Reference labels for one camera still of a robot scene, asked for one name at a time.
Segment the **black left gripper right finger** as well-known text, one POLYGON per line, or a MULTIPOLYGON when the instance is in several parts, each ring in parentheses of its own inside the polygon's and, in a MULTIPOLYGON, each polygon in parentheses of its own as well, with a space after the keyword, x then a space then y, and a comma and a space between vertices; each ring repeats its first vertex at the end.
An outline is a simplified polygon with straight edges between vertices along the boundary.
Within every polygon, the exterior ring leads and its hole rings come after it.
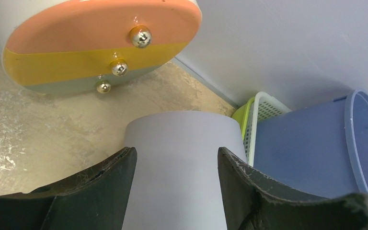
POLYGON ((337 198, 282 184, 218 149, 218 175, 229 230, 368 230, 368 193, 337 198))

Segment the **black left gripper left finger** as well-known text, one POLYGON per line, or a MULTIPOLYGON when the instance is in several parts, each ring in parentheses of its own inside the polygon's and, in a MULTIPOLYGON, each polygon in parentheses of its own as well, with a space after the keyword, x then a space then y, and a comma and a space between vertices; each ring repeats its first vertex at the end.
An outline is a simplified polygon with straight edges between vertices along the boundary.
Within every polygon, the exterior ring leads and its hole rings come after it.
POLYGON ((125 147, 29 193, 0 195, 0 230, 120 230, 137 158, 125 147))

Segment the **grey plastic bucket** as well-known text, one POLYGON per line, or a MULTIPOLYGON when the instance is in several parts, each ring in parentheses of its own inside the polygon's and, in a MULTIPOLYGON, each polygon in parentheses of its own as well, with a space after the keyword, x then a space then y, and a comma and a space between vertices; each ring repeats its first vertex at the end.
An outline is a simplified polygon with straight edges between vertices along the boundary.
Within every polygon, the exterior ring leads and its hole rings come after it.
POLYGON ((124 145, 138 159, 123 229, 226 229, 218 149, 246 158, 237 121, 210 112, 162 112, 130 122, 124 145))

